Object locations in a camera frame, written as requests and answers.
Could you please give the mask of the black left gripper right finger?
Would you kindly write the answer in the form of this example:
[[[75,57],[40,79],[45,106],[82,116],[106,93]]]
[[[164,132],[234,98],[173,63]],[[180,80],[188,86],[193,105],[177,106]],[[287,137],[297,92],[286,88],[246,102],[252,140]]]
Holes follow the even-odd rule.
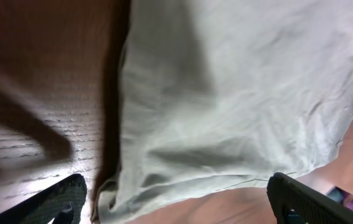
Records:
[[[270,177],[267,195],[277,224],[353,224],[353,211],[291,177]]]

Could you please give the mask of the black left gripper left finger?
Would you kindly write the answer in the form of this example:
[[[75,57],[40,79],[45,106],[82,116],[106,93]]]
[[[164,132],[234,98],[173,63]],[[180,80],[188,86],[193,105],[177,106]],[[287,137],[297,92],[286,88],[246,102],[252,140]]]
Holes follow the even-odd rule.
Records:
[[[86,198],[84,176],[72,174],[0,213],[0,224],[79,224]]]

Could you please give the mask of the grey-green shorts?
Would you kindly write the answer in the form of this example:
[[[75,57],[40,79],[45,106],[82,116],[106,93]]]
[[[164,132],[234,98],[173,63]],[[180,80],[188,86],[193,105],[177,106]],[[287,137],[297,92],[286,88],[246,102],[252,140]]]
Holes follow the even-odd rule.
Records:
[[[353,120],[353,0],[133,1],[123,57],[100,223],[310,173]]]

